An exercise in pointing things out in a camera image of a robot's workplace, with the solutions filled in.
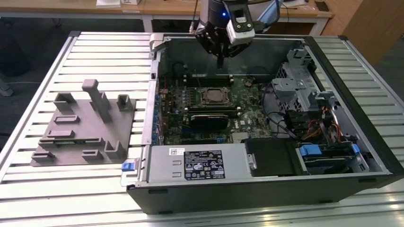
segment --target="desk leg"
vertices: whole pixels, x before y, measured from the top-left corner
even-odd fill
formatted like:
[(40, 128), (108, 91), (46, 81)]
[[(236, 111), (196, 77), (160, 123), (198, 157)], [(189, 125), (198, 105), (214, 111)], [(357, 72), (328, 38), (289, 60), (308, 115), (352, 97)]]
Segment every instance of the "desk leg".
[(309, 35), (321, 35), (326, 22), (328, 18), (318, 18), (313, 28), (310, 29)]
[(153, 32), (153, 25), (152, 25), (153, 16), (141, 15), (141, 20), (142, 20), (144, 32)]

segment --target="motherboard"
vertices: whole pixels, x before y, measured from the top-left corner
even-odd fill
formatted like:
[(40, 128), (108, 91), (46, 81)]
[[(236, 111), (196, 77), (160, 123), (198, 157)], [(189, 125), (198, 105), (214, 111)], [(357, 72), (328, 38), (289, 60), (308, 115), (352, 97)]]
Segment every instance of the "motherboard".
[(160, 80), (164, 145), (240, 143), (270, 137), (262, 84), (246, 75)]

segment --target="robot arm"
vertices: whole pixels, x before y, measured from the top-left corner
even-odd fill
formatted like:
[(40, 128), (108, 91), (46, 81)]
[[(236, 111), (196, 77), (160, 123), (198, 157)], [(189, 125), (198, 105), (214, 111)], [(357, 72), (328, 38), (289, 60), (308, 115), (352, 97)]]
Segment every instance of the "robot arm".
[(270, 0), (201, 1), (200, 23), (194, 35), (205, 51), (217, 57), (217, 68), (222, 67), (224, 58), (234, 57), (249, 46), (257, 27), (257, 30), (265, 28), (265, 23), (252, 21), (248, 4), (266, 1)]

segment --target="cpu socket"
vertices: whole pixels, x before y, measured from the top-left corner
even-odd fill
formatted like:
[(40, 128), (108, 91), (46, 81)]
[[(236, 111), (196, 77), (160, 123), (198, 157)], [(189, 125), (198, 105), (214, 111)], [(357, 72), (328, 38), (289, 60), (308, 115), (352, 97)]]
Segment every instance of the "cpu socket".
[(224, 88), (204, 88), (201, 89), (201, 104), (202, 105), (232, 105), (228, 98), (228, 89)]

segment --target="floor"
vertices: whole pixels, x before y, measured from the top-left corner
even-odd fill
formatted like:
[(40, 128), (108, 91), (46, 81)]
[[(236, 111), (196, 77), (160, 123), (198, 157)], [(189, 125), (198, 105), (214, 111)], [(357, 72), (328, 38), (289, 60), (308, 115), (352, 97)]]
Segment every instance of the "floor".
[[(8, 139), (4, 134), (12, 133), (69, 32), (72, 30), (142, 32), (140, 20), (116, 19), (104, 20), (100, 23), (97, 19), (62, 19), (58, 27), (56, 27), (57, 21), (52, 21), (52, 19), (6, 18), (5, 21), (12, 24), (12, 27), (5, 28), (4, 24), (0, 23), (0, 34), (8, 33), (13, 36), (28, 57), (32, 68), (28, 73), (18, 77), (1, 77), (5, 83), (12, 83), (9, 86), (13, 89), (13, 95), (10, 97), (0, 96), (0, 149)], [(153, 26), (157, 32), (185, 32), (189, 22), (153, 21)], [(401, 99), (404, 99), (402, 62), (404, 39), (400, 39), (382, 61), (377, 64), (376, 70)]]

